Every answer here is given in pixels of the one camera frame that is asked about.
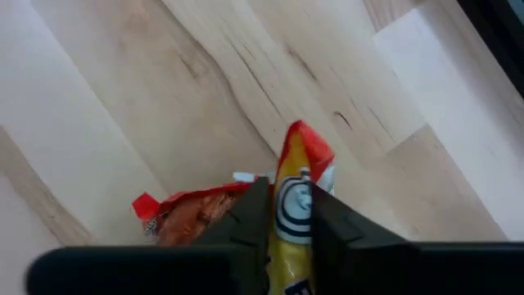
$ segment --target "wooden floor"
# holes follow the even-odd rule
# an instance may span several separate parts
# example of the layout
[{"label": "wooden floor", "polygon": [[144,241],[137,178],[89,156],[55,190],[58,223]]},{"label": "wooden floor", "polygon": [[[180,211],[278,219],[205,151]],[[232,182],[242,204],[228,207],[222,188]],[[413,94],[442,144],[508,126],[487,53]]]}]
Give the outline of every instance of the wooden floor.
[{"label": "wooden floor", "polygon": [[398,234],[524,238],[524,101],[455,0],[0,5],[3,136],[89,243],[139,243],[143,191],[273,170],[297,119],[337,197]]}]

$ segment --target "yellow chip bag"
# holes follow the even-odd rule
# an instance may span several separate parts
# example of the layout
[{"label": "yellow chip bag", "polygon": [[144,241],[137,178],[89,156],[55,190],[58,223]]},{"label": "yellow chip bag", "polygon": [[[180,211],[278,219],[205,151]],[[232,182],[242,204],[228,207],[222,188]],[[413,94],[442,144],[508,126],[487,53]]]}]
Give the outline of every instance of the yellow chip bag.
[{"label": "yellow chip bag", "polygon": [[304,121],[290,126],[275,176],[270,294],[314,294],[309,183],[332,192],[334,157],[329,145]]}]

